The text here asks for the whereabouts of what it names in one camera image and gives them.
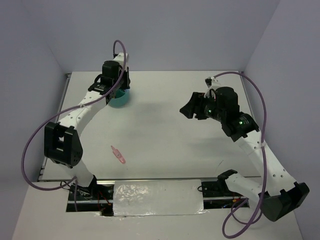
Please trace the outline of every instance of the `robotic arm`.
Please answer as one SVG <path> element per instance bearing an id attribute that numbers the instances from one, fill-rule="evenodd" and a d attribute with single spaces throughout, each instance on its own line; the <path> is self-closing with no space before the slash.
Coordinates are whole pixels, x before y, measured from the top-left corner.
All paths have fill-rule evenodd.
<path id="1" fill-rule="evenodd" d="M 100 100 L 88 106 L 85 105 L 101 98 L 120 77 L 124 67 L 124 54 L 121 52 L 113 57 L 113 60 L 104 62 L 102 74 L 99 74 L 88 88 L 88 92 L 79 103 L 80 108 L 71 111 L 57 123 L 49 122 L 44 128 L 44 155 L 59 164 L 71 177 L 76 177 L 79 192 L 88 199 L 96 195 L 103 186 L 97 184 L 96 177 L 82 160 L 81 133 L 92 118 L 115 97 L 118 89 L 130 88 L 128 55 L 126 55 L 126 69 L 117 87 L 105 97 L 105 101 Z"/>
<path id="2" fill-rule="evenodd" d="M 263 155 L 260 145 L 261 133 L 253 118 L 240 112 L 238 95 L 231 87 L 221 86 L 215 78 L 205 80 L 206 93 L 194 92 L 190 101 L 180 109 L 188 119 L 194 114 L 198 120 L 212 118 L 221 122 L 224 133 L 248 155 L 258 172 L 263 176 Z M 309 193 L 305 183 L 297 181 L 285 170 L 268 145 L 264 146 L 267 158 L 266 192 L 262 185 L 241 176 L 235 170 L 228 170 L 218 176 L 225 190 L 239 193 L 258 203 L 261 194 L 261 211 L 275 222 L 298 208 Z"/>

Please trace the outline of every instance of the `white table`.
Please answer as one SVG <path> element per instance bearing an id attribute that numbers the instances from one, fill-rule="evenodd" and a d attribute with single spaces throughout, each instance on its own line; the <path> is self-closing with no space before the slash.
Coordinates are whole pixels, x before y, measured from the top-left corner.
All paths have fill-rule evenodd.
<path id="1" fill-rule="evenodd" d="M 55 187 L 58 182 L 36 183 Z M 39 191 L 28 188 L 13 240 L 225 240 L 222 223 L 230 209 L 184 216 L 101 217 L 96 212 L 66 212 L 68 191 Z M 249 219 L 252 210 L 241 208 L 236 215 Z M 226 231 L 234 234 L 243 226 L 230 219 Z M 302 240 L 293 212 L 270 222 L 264 216 L 237 240 Z"/>
<path id="2" fill-rule="evenodd" d="M 100 72 L 73 72 L 62 109 L 77 105 Z M 83 161 L 98 180 L 213 178 L 234 169 L 259 176 L 248 157 L 215 120 L 187 119 L 179 109 L 193 92 L 205 92 L 205 79 L 220 71 L 132 71 L 130 102 L 106 106 L 81 135 Z M 240 110 L 251 113 L 238 75 L 218 78 L 238 94 Z M 126 159 L 122 165 L 111 145 Z M 42 180 L 70 179 L 48 160 Z"/>

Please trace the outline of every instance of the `green object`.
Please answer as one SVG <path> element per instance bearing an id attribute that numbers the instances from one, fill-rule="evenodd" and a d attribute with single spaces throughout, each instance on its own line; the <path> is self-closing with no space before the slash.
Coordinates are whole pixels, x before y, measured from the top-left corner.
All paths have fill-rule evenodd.
<path id="1" fill-rule="evenodd" d="M 115 93 L 115 98 L 112 98 L 108 105 L 113 108 L 120 108 L 129 101 L 130 90 L 118 89 Z"/>

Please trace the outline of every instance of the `tabletop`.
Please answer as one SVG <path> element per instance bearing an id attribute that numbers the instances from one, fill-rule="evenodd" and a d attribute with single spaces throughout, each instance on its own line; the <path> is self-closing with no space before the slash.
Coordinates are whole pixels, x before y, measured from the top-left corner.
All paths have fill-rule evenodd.
<path id="1" fill-rule="evenodd" d="M 245 177 L 259 173 L 213 119 L 187 119 L 179 112 L 193 92 L 205 92 L 205 79 L 221 71 L 131 71 L 130 100 L 107 105 L 80 137 L 83 161 L 98 180 L 214 178 L 234 169 Z M 100 72 L 73 72 L 62 109 L 78 105 Z M 238 94 L 240 110 L 251 114 L 242 79 L 218 78 Z M 121 164 L 111 145 L 126 159 Z M 46 161 L 42 180 L 70 179 Z"/>
<path id="2" fill-rule="evenodd" d="M 52 188 L 59 182 L 36 182 Z M 102 217 L 97 212 L 66 212 L 69 192 L 64 189 L 40 191 L 29 187 L 13 234 L 13 240 L 121 239 L 121 240 L 225 240 L 222 224 L 230 209 L 210 209 L 203 214 Z M 236 216 L 247 221 L 250 208 Z M 243 228 L 233 218 L 226 226 L 231 235 Z M 264 216 L 237 240 L 302 240 L 295 214 L 277 222 Z"/>

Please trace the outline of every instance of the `pink object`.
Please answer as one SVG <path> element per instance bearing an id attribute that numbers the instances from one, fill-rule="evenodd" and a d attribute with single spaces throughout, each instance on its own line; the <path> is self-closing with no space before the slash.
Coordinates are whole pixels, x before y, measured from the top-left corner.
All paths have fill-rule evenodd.
<path id="1" fill-rule="evenodd" d="M 121 155 L 121 153 L 119 152 L 118 149 L 114 148 L 113 146 L 111 146 L 112 148 L 112 152 L 115 155 L 115 157 L 120 161 L 120 163 L 125 164 L 126 160 L 125 158 Z"/>

